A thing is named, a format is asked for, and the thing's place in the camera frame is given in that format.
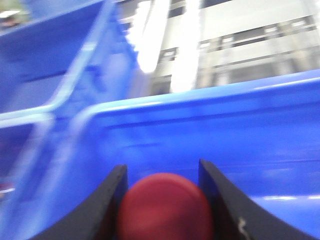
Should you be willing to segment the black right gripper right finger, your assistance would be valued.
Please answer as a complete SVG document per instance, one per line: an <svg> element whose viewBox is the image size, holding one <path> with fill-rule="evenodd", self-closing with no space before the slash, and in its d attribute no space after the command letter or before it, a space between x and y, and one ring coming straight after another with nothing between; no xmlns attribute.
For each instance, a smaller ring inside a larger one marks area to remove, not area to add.
<svg viewBox="0 0 320 240"><path fill-rule="evenodd" d="M210 204L215 240L313 238L259 206L205 159L198 162L198 186Z"/></svg>

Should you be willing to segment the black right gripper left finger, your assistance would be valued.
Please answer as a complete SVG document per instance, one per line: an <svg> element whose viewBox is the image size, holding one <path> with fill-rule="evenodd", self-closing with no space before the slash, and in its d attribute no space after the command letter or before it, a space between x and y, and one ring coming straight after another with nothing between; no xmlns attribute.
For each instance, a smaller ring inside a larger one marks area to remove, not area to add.
<svg viewBox="0 0 320 240"><path fill-rule="evenodd" d="M33 240L114 240L120 202L128 190L128 166L116 165L97 189Z"/></svg>

